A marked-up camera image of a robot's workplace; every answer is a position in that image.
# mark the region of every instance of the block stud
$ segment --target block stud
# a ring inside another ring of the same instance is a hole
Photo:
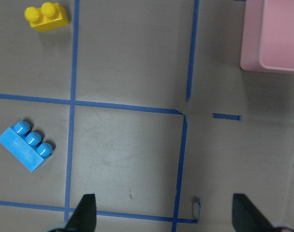
[[[43,158],[49,156],[52,153],[52,146],[49,143],[42,143],[36,149],[36,152]]]
[[[28,7],[26,10],[25,10],[25,18],[26,20],[28,20],[29,22],[36,22],[37,20],[40,19],[40,10],[31,6],[31,7]]]
[[[56,6],[51,2],[45,2],[41,7],[42,14],[47,18],[53,18],[57,14]]]
[[[14,131],[20,135],[25,135],[30,129],[29,123],[25,121],[19,121],[14,125]]]
[[[39,144],[39,142],[42,140],[42,137],[39,133],[37,132],[31,132],[30,134],[28,134],[25,138],[25,141],[27,142],[27,144],[29,144],[30,146],[36,146],[37,144]]]

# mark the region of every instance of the pink bin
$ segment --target pink bin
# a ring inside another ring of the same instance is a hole
[[[242,69],[294,74],[294,0],[247,0]]]

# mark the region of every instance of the yellow toy block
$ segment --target yellow toy block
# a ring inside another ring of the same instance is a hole
[[[65,9],[59,3],[45,2],[41,8],[33,6],[25,10],[30,27],[39,32],[53,30],[69,24]]]

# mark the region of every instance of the blue toy block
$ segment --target blue toy block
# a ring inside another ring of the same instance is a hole
[[[30,132],[30,125],[19,121],[9,127],[0,136],[0,143],[9,150],[31,172],[49,157],[53,149],[49,143],[40,143],[42,137],[37,132]]]

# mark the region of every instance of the toy block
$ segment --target toy block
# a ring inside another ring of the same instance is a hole
[[[39,145],[42,137],[37,132],[30,132],[30,125],[19,121],[9,127],[0,136],[0,143],[11,152],[31,172],[39,167],[52,153],[49,143]]]
[[[45,2],[41,8],[33,6],[25,10],[25,18],[33,29],[44,32],[69,24],[65,9],[59,3]]]

